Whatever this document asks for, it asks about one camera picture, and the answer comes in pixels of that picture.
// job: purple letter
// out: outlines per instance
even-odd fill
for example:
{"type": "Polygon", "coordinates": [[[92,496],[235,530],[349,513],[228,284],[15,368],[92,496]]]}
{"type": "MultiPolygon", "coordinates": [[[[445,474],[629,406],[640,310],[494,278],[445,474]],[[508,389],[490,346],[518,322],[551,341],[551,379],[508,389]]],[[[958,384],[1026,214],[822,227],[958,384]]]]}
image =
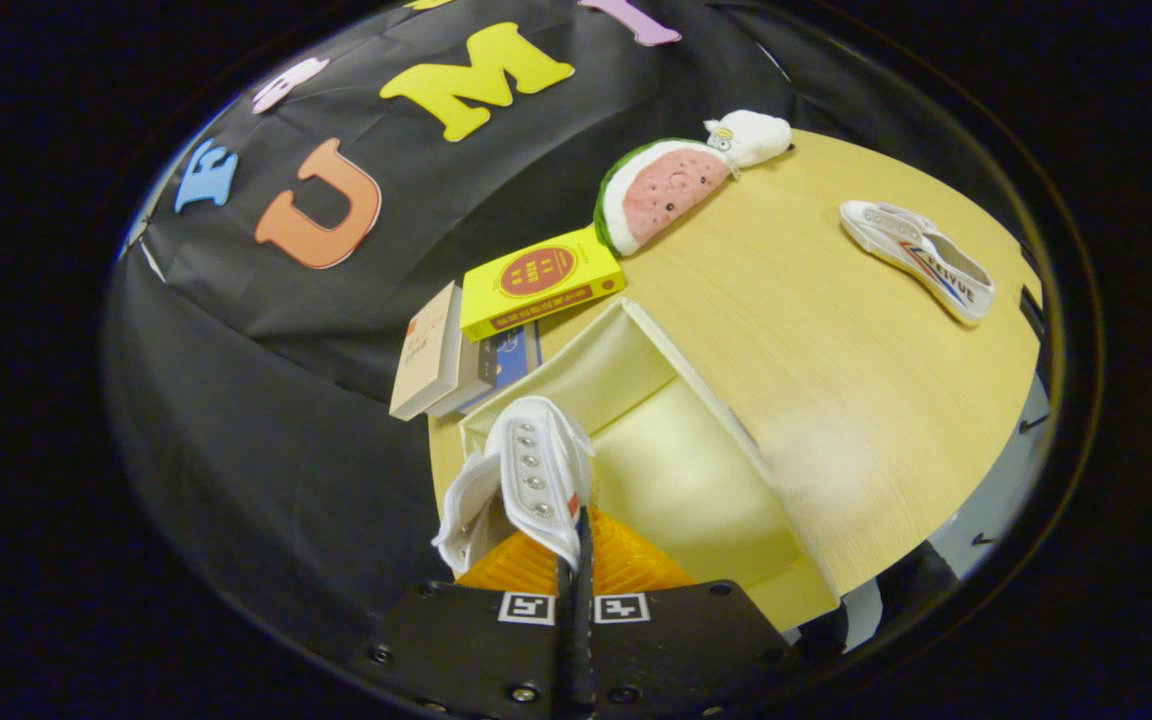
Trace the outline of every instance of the purple letter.
{"type": "Polygon", "coordinates": [[[586,8],[602,10],[616,18],[622,26],[632,29],[634,41],[639,45],[665,45],[667,41],[680,41],[682,35],[675,29],[662,26],[646,13],[630,5],[630,0],[579,0],[586,8]]]}

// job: book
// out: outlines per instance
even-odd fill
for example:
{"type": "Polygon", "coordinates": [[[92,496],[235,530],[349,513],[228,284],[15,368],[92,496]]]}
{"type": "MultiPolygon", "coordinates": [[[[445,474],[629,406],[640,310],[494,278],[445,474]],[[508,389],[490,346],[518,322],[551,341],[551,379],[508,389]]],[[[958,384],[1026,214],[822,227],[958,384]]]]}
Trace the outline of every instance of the book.
{"type": "MultiPolygon", "coordinates": [[[[480,358],[482,347],[457,327],[461,301],[461,288],[448,283],[407,324],[389,402],[394,418],[410,420],[457,393],[457,402],[448,404],[454,409],[493,387],[494,357],[480,358]]],[[[494,355],[494,348],[488,351],[494,355]]]]}
{"type": "Polygon", "coordinates": [[[434,404],[426,407],[425,415],[442,418],[444,415],[454,414],[457,407],[464,406],[467,401],[483,395],[492,389],[497,374],[497,348],[490,340],[483,342],[470,342],[470,338],[456,328],[456,334],[461,338],[461,366],[460,382],[456,388],[447,395],[439,397],[434,404]]]}
{"type": "Polygon", "coordinates": [[[495,347],[495,367],[493,369],[493,387],[464,406],[457,407],[457,414],[469,415],[477,406],[483,406],[495,393],[520,381],[526,373],[540,366],[540,324],[528,323],[508,328],[497,336],[482,341],[495,347]]]}
{"type": "Polygon", "coordinates": [[[482,341],[623,287],[626,274],[616,256],[590,225],[465,273],[461,332],[482,341]]]}

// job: blue book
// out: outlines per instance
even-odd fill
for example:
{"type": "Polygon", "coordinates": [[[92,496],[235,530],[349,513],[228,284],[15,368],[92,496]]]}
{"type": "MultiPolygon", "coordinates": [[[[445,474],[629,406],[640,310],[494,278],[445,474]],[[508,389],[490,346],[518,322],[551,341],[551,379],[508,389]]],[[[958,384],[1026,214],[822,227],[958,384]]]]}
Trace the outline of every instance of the blue book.
{"type": "Polygon", "coordinates": [[[488,397],[511,386],[540,366],[540,329],[536,323],[508,328],[483,342],[495,343],[495,387],[457,407],[457,414],[469,415],[488,397]]]}

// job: yellow letter m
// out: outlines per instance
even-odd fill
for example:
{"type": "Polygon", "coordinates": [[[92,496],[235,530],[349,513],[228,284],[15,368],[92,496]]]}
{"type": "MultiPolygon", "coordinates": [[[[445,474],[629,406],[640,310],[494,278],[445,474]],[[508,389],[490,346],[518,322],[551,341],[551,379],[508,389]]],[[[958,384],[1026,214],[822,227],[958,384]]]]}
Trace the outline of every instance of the yellow letter m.
{"type": "Polygon", "coordinates": [[[540,92],[570,78],[575,68],[545,55],[518,35],[515,23],[498,23],[475,32],[465,41],[470,67],[412,65],[380,88],[380,97],[402,94],[444,122],[444,139],[457,142],[488,122],[486,108],[470,108],[457,97],[502,106],[513,103],[505,73],[517,82],[522,94],[540,92]]]}

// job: dark background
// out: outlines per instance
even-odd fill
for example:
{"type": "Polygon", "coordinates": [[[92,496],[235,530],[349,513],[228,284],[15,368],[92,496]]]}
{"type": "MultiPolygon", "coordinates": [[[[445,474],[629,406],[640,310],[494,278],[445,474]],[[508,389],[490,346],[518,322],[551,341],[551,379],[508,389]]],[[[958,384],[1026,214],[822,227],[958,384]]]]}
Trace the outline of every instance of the dark background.
{"type": "MultiPolygon", "coordinates": [[[[97,384],[120,241],[97,219],[109,218],[111,179],[143,169],[147,184],[138,147],[162,142],[156,131],[206,78],[328,6],[0,5],[0,717],[380,712],[238,619],[166,548],[129,495],[97,384]]],[[[1064,523],[986,609],[836,710],[1147,714],[1152,6],[836,6],[1032,150],[1091,250],[1111,350],[1100,434],[1064,523]]]]}

